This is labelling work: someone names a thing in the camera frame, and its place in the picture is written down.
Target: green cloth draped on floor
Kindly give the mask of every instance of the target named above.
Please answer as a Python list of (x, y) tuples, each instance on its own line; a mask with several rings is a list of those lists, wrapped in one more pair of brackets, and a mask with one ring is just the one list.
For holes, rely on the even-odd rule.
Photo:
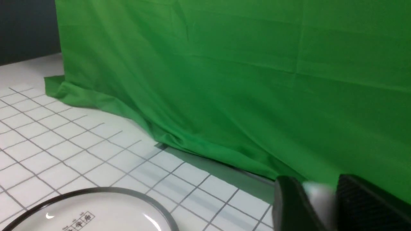
[(49, 96), (271, 179), (411, 202), (411, 1), (56, 0)]

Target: tile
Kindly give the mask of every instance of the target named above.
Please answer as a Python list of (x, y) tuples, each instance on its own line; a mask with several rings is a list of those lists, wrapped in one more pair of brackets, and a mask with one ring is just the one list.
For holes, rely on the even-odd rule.
[(8, 190), (10, 195), (18, 200), (24, 207), (35, 203), (53, 191), (43, 181), (33, 177)]
[(212, 224), (222, 230), (252, 231), (257, 220), (231, 206), (225, 206), (214, 218)]
[(74, 138), (71, 138), (70, 141), (84, 149), (87, 149), (103, 141), (103, 138), (100, 138), (91, 132), (84, 132)]
[(102, 124), (99, 125), (93, 129), (90, 130), (90, 132), (99, 135), (101, 137), (103, 137), (104, 139), (107, 139), (119, 132), (121, 132), (121, 129), (114, 127), (114, 126), (110, 126), (107, 124)]
[(20, 112), (13, 107), (7, 106), (0, 108), (0, 120), (19, 114)]
[(46, 105), (46, 104), (52, 103), (54, 101), (57, 101), (56, 99), (48, 97), (47, 95), (41, 95), (41, 96), (38, 96), (38, 97), (34, 97), (33, 100), (36, 101), (37, 103), (43, 105), (43, 106)]
[(214, 215), (224, 206), (224, 202), (205, 193), (203, 190), (196, 189), (181, 205), (207, 221), (211, 221)]
[(55, 189), (60, 188), (78, 176), (79, 174), (77, 172), (64, 164), (58, 164), (38, 175), (38, 177)]
[(7, 147), (13, 146), (17, 143), (25, 141), (26, 139), (22, 137), (16, 131), (9, 131), (0, 134), (0, 149), (6, 149)]
[(0, 185), (8, 189), (32, 176), (33, 173), (19, 164), (14, 164), (0, 171)]
[(203, 231), (207, 225), (207, 222), (180, 206), (177, 207), (171, 215), (175, 219), (180, 231)]
[(59, 113), (59, 115), (63, 116), (64, 118), (68, 119), (68, 120), (76, 120), (80, 117), (85, 116), (86, 114), (82, 111), (80, 111), (79, 109), (76, 108), (70, 108), (67, 111), (62, 111)]
[(46, 131), (48, 131), (48, 128), (37, 122), (33, 122), (31, 124), (16, 128), (16, 131), (27, 139), (31, 139), (35, 136), (45, 133)]
[(13, 90), (10, 89), (10, 88), (0, 89), (0, 97), (6, 96), (6, 95), (12, 95), (12, 94), (15, 94), (15, 93), (16, 93), (16, 92), (13, 91)]
[(144, 159), (149, 159), (162, 151), (160, 148), (153, 146), (146, 141), (135, 143), (130, 146), (128, 150)]
[(0, 151), (0, 170), (7, 168), (8, 166), (14, 164), (15, 161), (6, 155), (4, 152)]
[(52, 146), (61, 143), (64, 139), (57, 135), (56, 133), (49, 131), (39, 136), (36, 136), (31, 139), (35, 144), (39, 147), (43, 148), (44, 150), (51, 148)]
[(44, 92), (42, 92), (40, 90), (37, 90), (37, 89), (34, 89), (34, 88), (32, 88), (30, 90), (22, 91), (20, 93), (27, 96), (27, 97), (29, 97), (29, 98), (34, 98), (34, 97), (37, 97), (37, 96), (40, 96), (40, 95), (44, 95)]
[(31, 89), (32, 87), (30, 85), (26, 84), (26, 83), (22, 83), (22, 84), (12, 86), (10, 88), (17, 91), (17, 92), (20, 92), (20, 91), (25, 91), (25, 90)]
[(131, 176), (125, 176), (116, 182), (113, 187), (120, 187), (125, 189), (131, 189), (137, 192), (146, 193), (150, 188), (132, 178)]
[(237, 190), (235, 186), (232, 186), (215, 176), (207, 178), (207, 180), (205, 180), (199, 187), (223, 201), (227, 201)]
[(89, 151), (90, 153), (96, 155), (97, 157), (103, 160), (110, 159), (111, 157), (121, 152), (122, 150), (123, 148), (120, 148), (108, 141), (103, 141), (87, 149), (87, 151)]
[(17, 161), (21, 161), (41, 152), (42, 150), (30, 141), (24, 141), (10, 148), (6, 148), (4, 151)]
[(165, 151), (162, 151), (153, 158), (151, 158), (150, 162), (166, 169), (169, 172), (172, 172), (180, 164), (183, 163), (182, 160)]
[(52, 192), (52, 193), (50, 193), (49, 195), (41, 198), (39, 201), (34, 202), (33, 204), (31, 204), (31, 205), (28, 206), (27, 208), (28, 208), (28, 209), (31, 209), (31, 208), (33, 208), (33, 207), (35, 207), (35, 206), (37, 206), (37, 205), (39, 205), (39, 204), (41, 204), (41, 203), (43, 203), (43, 202), (45, 202), (45, 201), (47, 201), (47, 200), (50, 200), (51, 198), (54, 198), (54, 197), (56, 197), (56, 196), (59, 196), (59, 194), (58, 194), (57, 192)]
[(39, 120), (39, 123), (48, 127), (49, 129), (55, 129), (63, 124), (67, 124), (68, 122), (70, 121), (57, 114)]
[(80, 119), (74, 120), (74, 123), (84, 127), (85, 129), (92, 129), (94, 127), (97, 127), (98, 125), (101, 124), (100, 121), (90, 117), (90, 116), (84, 116), (81, 117)]
[(248, 215), (260, 220), (264, 212), (270, 206), (267, 202), (262, 201), (242, 190), (238, 190), (229, 204)]
[(7, 209), (0, 209), (0, 222), (13, 216), (13, 214), (17, 213), (22, 209), (18, 203), (16, 203), (11, 197), (9, 197), (5, 193), (0, 194), (0, 205), (2, 208)]
[(0, 108), (7, 107), (7, 106), (8, 104), (4, 103), (3, 101), (0, 101)]
[(16, 218), (18, 218), (24, 212), (25, 212), (25, 210), (20, 210), (15, 215), (13, 215), (11, 218), (5, 220), (3, 223), (0, 223), (0, 230), (3, 230), (4, 228), (6, 228), (7, 225), (9, 225), (12, 221), (14, 221)]
[(267, 225), (265, 225), (265, 224), (263, 224), (263, 223), (260, 223), (260, 224), (257, 226), (257, 229), (256, 229), (255, 231), (272, 231), (272, 228), (269, 227), (269, 226), (267, 226)]
[(27, 99), (27, 97), (24, 96), (24, 95), (21, 95), (19, 93), (14, 93), (12, 95), (4, 96), (4, 97), (1, 98), (1, 100), (4, 103), (9, 104), (9, 105), (12, 105), (12, 104), (15, 104), (17, 102), (23, 101), (25, 99)]
[(71, 108), (69, 105), (64, 104), (60, 101), (53, 102), (46, 105), (45, 107), (57, 113)]
[(61, 127), (54, 129), (54, 131), (62, 137), (70, 139), (74, 136), (80, 135), (81, 133), (85, 132), (85, 129), (78, 126), (75, 123), (70, 122), (68, 124), (65, 124)]
[(38, 174), (47, 168), (50, 168), (53, 165), (56, 165), (59, 163), (60, 160), (54, 158), (50, 154), (46, 152), (41, 152), (37, 155), (34, 155), (26, 160), (23, 160), (21, 162), (22, 165), (24, 165), (26, 168), (34, 172), (35, 174)]
[(118, 167), (119, 169), (130, 172), (138, 165), (145, 162), (145, 160), (137, 155), (134, 155), (130, 151), (124, 150), (118, 155), (109, 160), (109, 163)]
[(198, 169), (189, 163), (183, 163), (173, 174), (194, 185), (199, 185), (209, 175), (208, 172)]
[(32, 101), (31, 99), (26, 99), (16, 104), (13, 104), (13, 107), (19, 111), (26, 112), (32, 109), (41, 107), (41, 105), (37, 104), (36, 102)]
[(24, 115), (23, 113), (20, 113), (10, 118), (4, 119), (2, 122), (10, 126), (12, 129), (15, 129), (23, 125), (32, 123), (34, 122), (34, 120), (30, 119), (30, 117)]
[(68, 193), (68, 192), (72, 192), (72, 191), (76, 191), (80, 189), (88, 189), (88, 188), (94, 188), (94, 187), (96, 187), (96, 185), (94, 185), (89, 180), (81, 176), (73, 180), (73, 182), (68, 183), (66, 186), (63, 186), (58, 191), (64, 194), (64, 193)]
[(181, 202), (194, 188), (193, 185), (173, 175), (167, 176), (154, 187), (156, 191), (167, 195), (175, 202)]
[(30, 111), (27, 111), (25, 114), (30, 116), (34, 120), (41, 120), (47, 116), (53, 115), (54, 112), (48, 110), (47, 108), (39, 107), (39, 108), (30, 110)]
[(264, 222), (266, 225), (274, 227), (274, 224), (272, 222), (272, 206), (270, 207), (270, 209), (268, 210), (268, 212), (266, 213), (266, 215), (262, 219), (262, 222)]
[(109, 139), (110, 142), (115, 143), (123, 148), (129, 147), (134, 143), (138, 142), (139, 140), (140, 139), (138, 137), (130, 136), (130, 134), (126, 132), (118, 133), (117, 135)]
[(130, 175), (152, 187), (168, 175), (168, 172), (153, 165), (152, 163), (146, 162), (133, 170)]
[(221, 231), (221, 229), (218, 229), (214, 225), (209, 225), (204, 231)]
[(82, 151), (80, 147), (75, 146), (70, 141), (64, 141), (47, 150), (54, 157), (59, 160), (65, 160)]
[(106, 187), (112, 185), (114, 182), (124, 176), (124, 174), (125, 173), (116, 169), (115, 167), (104, 163), (86, 173), (84, 176), (97, 185)]
[(171, 212), (175, 207), (177, 207), (177, 203), (168, 199), (167, 197), (161, 195), (160, 193), (151, 190), (147, 193), (147, 196), (155, 199), (157, 202), (159, 202), (164, 208), (167, 209), (167, 211)]
[(87, 153), (86, 151), (83, 151), (64, 161), (64, 163), (76, 169), (79, 173), (84, 174), (97, 165), (103, 163), (103, 161)]
[(0, 134), (10, 131), (11, 129), (4, 123), (0, 122)]

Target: white plate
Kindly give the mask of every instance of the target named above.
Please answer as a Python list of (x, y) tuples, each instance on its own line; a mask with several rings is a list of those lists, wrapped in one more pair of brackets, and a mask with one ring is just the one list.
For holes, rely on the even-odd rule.
[(52, 198), (3, 231), (178, 231), (153, 198), (115, 187), (82, 189)]

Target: textured black surface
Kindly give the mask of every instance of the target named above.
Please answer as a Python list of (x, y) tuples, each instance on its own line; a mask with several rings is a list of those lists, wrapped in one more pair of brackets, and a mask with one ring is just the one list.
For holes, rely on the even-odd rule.
[(0, 65), (59, 52), (54, 0), (0, 0)]
[(411, 231), (411, 207), (352, 175), (338, 182), (339, 231)]

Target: plate rim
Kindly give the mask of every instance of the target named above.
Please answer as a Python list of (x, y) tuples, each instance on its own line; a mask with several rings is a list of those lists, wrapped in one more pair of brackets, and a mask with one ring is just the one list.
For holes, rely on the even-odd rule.
[(143, 194), (141, 192), (137, 192), (131, 189), (125, 189), (125, 188), (119, 188), (119, 187), (94, 187), (94, 188), (87, 188), (87, 189), (80, 189), (68, 193), (64, 193), (62, 195), (53, 197), (45, 202), (42, 202), (33, 208), (25, 211), (23, 214), (21, 214), (19, 217), (14, 219), (10, 224), (8, 224), (3, 231), (12, 231), (14, 228), (16, 228), (20, 223), (25, 221), (27, 218), (29, 218), (31, 215), (35, 214), (36, 212), (46, 208), (47, 206), (50, 206), (54, 203), (57, 203), (59, 201), (74, 197), (74, 196), (80, 196), (84, 194), (91, 194), (91, 193), (100, 193), (100, 192), (109, 192), (109, 193), (119, 193), (119, 194), (125, 194), (129, 196), (133, 196), (136, 198), (139, 198), (147, 203), (149, 203), (151, 206), (156, 208), (161, 215), (166, 219), (171, 231), (179, 231), (178, 226), (176, 221), (174, 220), (173, 216), (171, 213), (163, 206), (161, 205), (158, 201), (153, 199), (152, 197)]

